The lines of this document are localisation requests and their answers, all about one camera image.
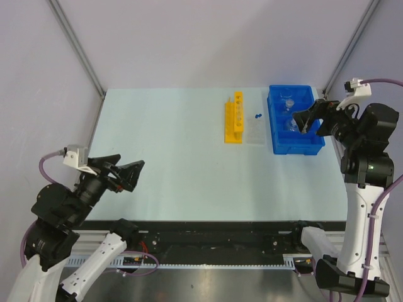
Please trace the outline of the glass flask with stopper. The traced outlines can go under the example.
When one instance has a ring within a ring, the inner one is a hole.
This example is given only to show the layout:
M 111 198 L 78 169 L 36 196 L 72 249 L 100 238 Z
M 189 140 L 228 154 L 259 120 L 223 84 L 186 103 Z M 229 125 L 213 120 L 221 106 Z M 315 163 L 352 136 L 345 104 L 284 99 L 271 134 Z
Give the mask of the glass flask with stopper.
M 298 128 L 297 122 L 295 121 L 294 118 L 289 118 L 286 120 L 284 124 L 284 130 L 285 131 L 292 131 L 292 132 L 297 132 L 299 133 L 300 130 Z

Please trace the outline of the small glass jar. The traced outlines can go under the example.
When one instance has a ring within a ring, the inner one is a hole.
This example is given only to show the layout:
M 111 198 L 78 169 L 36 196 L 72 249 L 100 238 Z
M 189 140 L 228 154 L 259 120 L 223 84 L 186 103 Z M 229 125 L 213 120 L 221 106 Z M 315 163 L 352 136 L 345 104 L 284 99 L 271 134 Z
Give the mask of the small glass jar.
M 294 105 L 295 105 L 295 101 L 293 99 L 290 99 L 290 98 L 286 99 L 284 101 L 284 112 L 283 112 L 283 114 L 284 115 L 290 115 L 292 113 L 292 111 L 293 111 Z

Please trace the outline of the blue plastic tray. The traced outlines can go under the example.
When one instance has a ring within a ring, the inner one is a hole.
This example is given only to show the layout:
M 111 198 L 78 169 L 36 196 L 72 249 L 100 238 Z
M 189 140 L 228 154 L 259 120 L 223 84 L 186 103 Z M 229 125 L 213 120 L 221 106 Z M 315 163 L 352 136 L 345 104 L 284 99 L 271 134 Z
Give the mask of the blue plastic tray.
M 289 88 L 293 91 L 295 105 L 290 115 L 284 115 L 284 99 L 280 97 L 281 88 Z M 268 113 L 270 116 L 271 139 L 273 152 L 276 155 L 301 154 L 317 155 L 325 140 L 315 133 L 302 134 L 285 131 L 284 124 L 287 119 L 293 118 L 292 114 L 304 111 L 314 103 L 314 94 L 310 86 L 303 85 L 270 85 L 268 88 Z

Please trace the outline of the small clear glass beaker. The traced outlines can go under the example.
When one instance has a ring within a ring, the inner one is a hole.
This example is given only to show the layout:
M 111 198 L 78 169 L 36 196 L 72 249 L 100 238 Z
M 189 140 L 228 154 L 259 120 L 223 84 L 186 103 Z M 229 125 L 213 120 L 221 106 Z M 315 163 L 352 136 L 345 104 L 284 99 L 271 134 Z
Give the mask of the small clear glass beaker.
M 293 98 L 293 91 L 289 88 L 281 88 L 280 89 L 280 97 L 281 99 L 287 100 Z

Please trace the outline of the clear plastic well plate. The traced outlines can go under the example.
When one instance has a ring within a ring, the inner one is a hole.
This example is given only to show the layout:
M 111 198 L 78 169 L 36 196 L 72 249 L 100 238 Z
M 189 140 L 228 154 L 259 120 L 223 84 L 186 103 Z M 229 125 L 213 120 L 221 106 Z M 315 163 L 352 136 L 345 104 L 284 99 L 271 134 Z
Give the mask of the clear plastic well plate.
M 246 121 L 246 143 L 264 145 L 266 132 L 264 121 L 261 118 L 248 118 Z

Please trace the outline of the yellow test tube rack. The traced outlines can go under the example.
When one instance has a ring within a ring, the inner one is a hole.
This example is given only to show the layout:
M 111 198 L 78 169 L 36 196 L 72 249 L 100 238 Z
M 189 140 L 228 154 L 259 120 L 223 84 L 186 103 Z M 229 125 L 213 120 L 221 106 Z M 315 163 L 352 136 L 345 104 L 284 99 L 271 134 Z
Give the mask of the yellow test tube rack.
M 243 93 L 236 91 L 225 103 L 224 143 L 242 143 L 244 133 Z

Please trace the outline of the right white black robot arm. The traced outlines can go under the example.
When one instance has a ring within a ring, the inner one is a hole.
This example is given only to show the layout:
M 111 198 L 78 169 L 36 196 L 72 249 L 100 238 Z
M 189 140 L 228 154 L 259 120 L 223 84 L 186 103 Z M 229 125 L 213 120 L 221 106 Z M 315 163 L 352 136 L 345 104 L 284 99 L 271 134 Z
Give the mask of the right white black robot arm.
M 382 280 L 379 245 L 383 209 L 401 179 L 394 179 L 394 163 L 385 152 L 399 113 L 391 107 L 369 104 L 359 118 L 353 108 L 338 101 L 318 99 L 293 119 L 302 133 L 316 120 L 322 123 L 316 134 L 333 136 L 343 147 L 341 173 L 348 197 L 344 240 L 337 251 L 319 227 L 305 226 L 292 234 L 290 244 L 297 252 L 309 252 L 315 260 L 314 275 L 320 289 L 330 293 L 386 298 L 390 286 Z

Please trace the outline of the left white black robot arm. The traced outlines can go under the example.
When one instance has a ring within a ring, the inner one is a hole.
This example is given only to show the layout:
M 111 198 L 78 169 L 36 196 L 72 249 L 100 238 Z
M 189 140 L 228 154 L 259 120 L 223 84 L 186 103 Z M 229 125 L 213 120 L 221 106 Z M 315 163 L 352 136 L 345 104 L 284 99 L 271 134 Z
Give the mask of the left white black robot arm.
M 138 160 L 118 165 L 119 154 L 90 158 L 85 148 L 65 148 L 40 159 L 62 156 L 63 163 L 81 174 L 75 189 L 50 181 L 37 195 L 31 211 L 37 220 L 26 231 L 19 273 L 8 301 L 82 301 L 95 280 L 123 251 L 135 250 L 141 241 L 138 227 L 123 218 L 112 224 L 109 233 L 87 261 L 69 278 L 60 280 L 82 225 L 105 191 L 132 192 L 145 165 Z

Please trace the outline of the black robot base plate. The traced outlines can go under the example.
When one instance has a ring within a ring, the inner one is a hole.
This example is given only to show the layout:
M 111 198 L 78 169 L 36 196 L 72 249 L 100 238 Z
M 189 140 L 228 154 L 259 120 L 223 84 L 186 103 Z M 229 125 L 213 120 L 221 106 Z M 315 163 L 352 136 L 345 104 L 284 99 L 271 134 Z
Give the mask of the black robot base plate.
M 149 252 L 163 263 L 258 264 L 263 258 L 277 258 L 280 252 L 308 252 L 301 243 L 303 221 L 291 222 L 190 222 L 136 221 L 138 231 L 127 250 Z

